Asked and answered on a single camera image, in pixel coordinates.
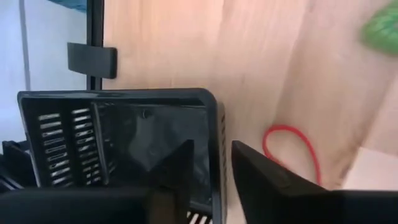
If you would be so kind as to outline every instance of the black plastic edge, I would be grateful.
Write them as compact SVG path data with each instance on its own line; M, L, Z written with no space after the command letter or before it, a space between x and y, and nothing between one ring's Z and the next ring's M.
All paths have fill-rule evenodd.
M18 93L18 102L22 109L23 98L119 98L127 94L134 94L136 99L199 99L206 108L208 114L209 124L209 165L210 165L210 182L212 192L212 215L214 224L223 224L226 220L226 213L223 212L223 205L221 199L221 190L226 190L221 186L220 175L220 155L219 155L219 134L218 134L218 105L214 95L204 88L175 88L175 89L159 89L159 90L102 90L102 91L20 91Z
M104 0L87 0L87 45L102 47L104 38ZM102 90L102 78L87 75L87 90Z

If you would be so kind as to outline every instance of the red rubber band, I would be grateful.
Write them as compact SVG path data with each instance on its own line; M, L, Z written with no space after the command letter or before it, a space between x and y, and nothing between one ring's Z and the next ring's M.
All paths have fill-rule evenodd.
M313 162L313 166L315 169L315 178L316 178L316 182L318 185L321 185L321 171L320 171L320 166L319 166L319 162L318 162L318 158L317 155L315 154L315 150L313 149L310 141L308 140L308 138L297 128L288 126L288 125L273 125L271 126L265 133L264 133L264 137L262 138L262 150L264 151L264 155L266 155L266 157L268 157L270 160L278 163L279 165L283 166L286 168L286 166L277 158L275 158L268 150L267 147L267 138L268 135L270 135L270 133L274 132L274 131L290 131L291 133L294 133L295 135L297 135L307 146L308 151L311 154L311 158L312 158L312 162Z

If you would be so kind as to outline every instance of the white surface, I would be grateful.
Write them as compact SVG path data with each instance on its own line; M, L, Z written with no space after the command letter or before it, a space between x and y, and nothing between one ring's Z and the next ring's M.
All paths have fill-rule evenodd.
M398 158L361 147L344 189L398 190Z
M25 90L19 16L18 0L0 1L0 141L25 139L17 104L17 92Z
M69 71L67 42L86 43L86 14L47 0L25 0L31 90L85 90Z

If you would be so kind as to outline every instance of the ventilation slot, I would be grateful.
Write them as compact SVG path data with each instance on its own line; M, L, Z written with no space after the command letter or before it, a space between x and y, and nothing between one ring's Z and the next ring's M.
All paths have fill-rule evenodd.
M54 187L73 185L60 114L41 115L38 120L51 184Z
M72 111L72 121L77 156L82 166L83 182L91 185L101 181L101 169L90 109L82 108Z
M189 224L213 224L211 217L195 212L188 212L187 219Z

